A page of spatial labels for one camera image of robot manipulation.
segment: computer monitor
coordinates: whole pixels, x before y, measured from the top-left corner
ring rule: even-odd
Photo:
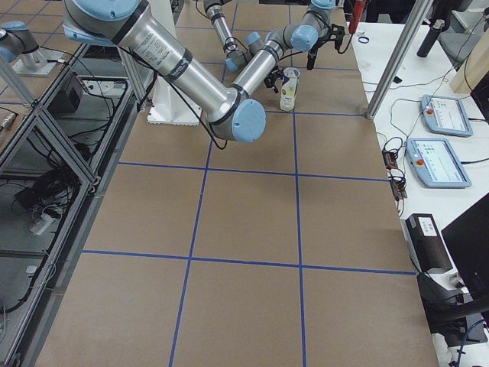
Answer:
[[[489,297],[489,194],[442,230],[446,247],[474,300]],[[481,312],[489,322],[489,307]]]

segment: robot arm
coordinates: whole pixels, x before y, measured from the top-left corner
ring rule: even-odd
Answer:
[[[222,6],[230,1],[204,0],[204,7],[222,43],[222,48],[226,54],[226,66],[230,71],[236,71],[252,61],[253,57],[264,47],[264,42],[258,33],[253,32],[247,38],[249,50],[240,51],[238,49],[236,39],[232,37],[222,13]],[[299,24],[289,24],[285,28],[272,31],[268,35],[267,41],[272,40],[274,44],[279,45],[281,53],[279,58],[283,56],[286,50],[292,48],[301,52],[310,51],[318,39],[330,29],[330,14],[334,7],[335,0],[312,0]],[[274,49],[273,44],[268,44],[268,46]]]
[[[331,34],[329,19],[335,0],[312,0],[299,24],[270,32],[265,42],[256,32],[250,34],[245,52],[238,50],[222,14],[222,5],[229,1],[205,0],[206,13],[227,56],[226,64],[233,70],[245,67],[229,88],[153,18],[147,0],[64,0],[65,32],[79,41],[90,39],[92,43],[95,40],[128,48],[202,107],[215,136],[253,142],[263,133],[266,122],[263,106],[249,96],[285,51],[312,51],[324,44],[329,37],[326,35]]]
[[[32,33],[21,21],[8,21],[0,25],[0,57],[6,62],[14,61],[21,55],[24,65],[36,70],[47,64]]]
[[[237,86],[226,88],[151,15],[146,0],[65,0],[70,24],[127,47],[206,111],[219,138],[253,142],[265,128],[263,106]]]

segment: brown cardboard floor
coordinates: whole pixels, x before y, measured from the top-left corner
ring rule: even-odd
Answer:
[[[178,37],[231,83],[193,5]],[[0,21],[73,51],[60,6],[4,0]],[[225,6],[243,39],[303,12]],[[302,73],[295,111],[261,87],[252,145],[218,151],[201,128],[138,117],[37,366],[436,365],[352,48],[324,47],[314,71],[282,64]]]

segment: white table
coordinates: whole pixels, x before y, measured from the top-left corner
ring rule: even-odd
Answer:
[[[364,35],[370,39],[367,44],[361,44],[358,42],[358,37],[355,36],[352,42],[364,82],[378,83],[402,29],[403,25],[401,24],[360,23],[358,25],[357,35]],[[397,76],[403,81],[397,85],[393,83],[392,88],[427,83],[445,75],[451,69],[452,65],[439,43],[434,45],[428,57],[417,57],[416,52],[423,42],[427,31],[427,26],[420,28],[401,68],[397,72]],[[375,116],[374,123],[377,131],[385,134],[388,138],[400,136],[403,140],[406,139],[406,136],[403,136],[390,125],[390,110],[396,99],[404,98],[420,101],[424,94],[433,94],[438,88],[436,94],[440,96],[466,97],[467,95],[457,95],[452,92],[449,80],[454,75],[455,71],[450,71],[441,86],[442,80],[438,79],[427,86],[391,89],[383,101],[378,114]],[[372,84],[364,84],[365,91],[373,91],[375,87]],[[369,100],[373,96],[373,93],[366,94]],[[463,99],[463,102],[470,118],[483,118],[471,97]],[[404,101],[398,101],[392,110],[393,123],[406,133],[411,131],[421,112],[419,103]],[[471,125],[474,130],[472,137],[447,137],[430,133],[424,125],[423,117],[420,117],[410,138],[445,137],[450,140],[460,161],[476,161],[489,157],[489,125],[486,122],[471,122]],[[379,137],[379,142],[381,146],[384,145],[383,138]],[[407,218],[412,213],[431,213],[435,218],[436,225],[441,230],[489,191],[489,161],[465,165],[465,170],[472,181],[472,186],[460,190],[426,189],[418,181],[407,159],[403,163],[405,164],[408,198],[404,200],[405,207],[401,219]],[[448,279],[453,272],[455,271],[438,276],[433,275],[433,277],[445,287],[450,287]],[[489,343],[466,346],[464,351],[467,354],[462,357],[461,366],[487,365],[487,361],[489,361]],[[453,348],[451,352],[453,356],[456,356],[456,348]]]

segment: blue ring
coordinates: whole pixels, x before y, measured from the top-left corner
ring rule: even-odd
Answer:
[[[361,44],[367,44],[368,42],[370,42],[370,38],[366,36],[360,36],[358,38],[358,42],[360,42]]]

